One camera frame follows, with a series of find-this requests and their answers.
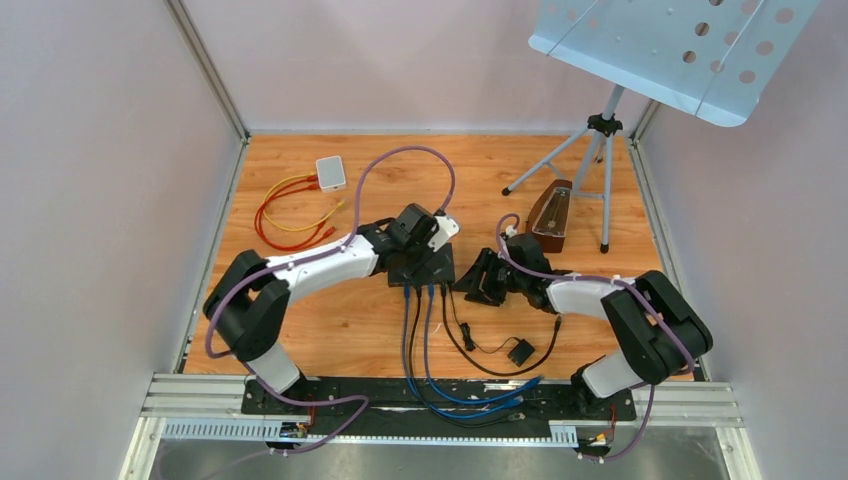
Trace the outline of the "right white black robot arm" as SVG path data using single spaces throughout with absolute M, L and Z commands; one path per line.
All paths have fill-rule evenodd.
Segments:
M 663 272 L 611 279 L 557 270 L 531 234 L 504 239 L 497 250 L 482 249 L 453 288 L 479 304 L 499 306 L 507 294 L 520 293 L 546 313 L 607 321 L 617 350 L 571 377 L 571 403 L 584 417 L 601 414 L 623 390 L 690 371 L 714 345 L 705 323 Z

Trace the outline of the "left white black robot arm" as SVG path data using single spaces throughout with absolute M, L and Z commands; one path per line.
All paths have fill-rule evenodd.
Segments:
M 292 255 L 262 257 L 246 250 L 208 295 L 203 313 L 229 353 L 269 387 L 271 404 L 293 413 L 304 405 L 307 389 L 279 341 L 287 308 L 349 280 L 385 272 L 413 278 L 459 231 L 450 215 L 409 204 L 396 217 Z

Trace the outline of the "black network switch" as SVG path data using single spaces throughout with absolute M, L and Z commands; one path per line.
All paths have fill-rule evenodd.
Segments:
M 453 245 L 447 243 L 413 273 L 404 274 L 398 271 L 390 271 L 387 285 L 390 288 L 404 286 L 421 288 L 429 284 L 453 284 L 455 281 L 456 269 Z

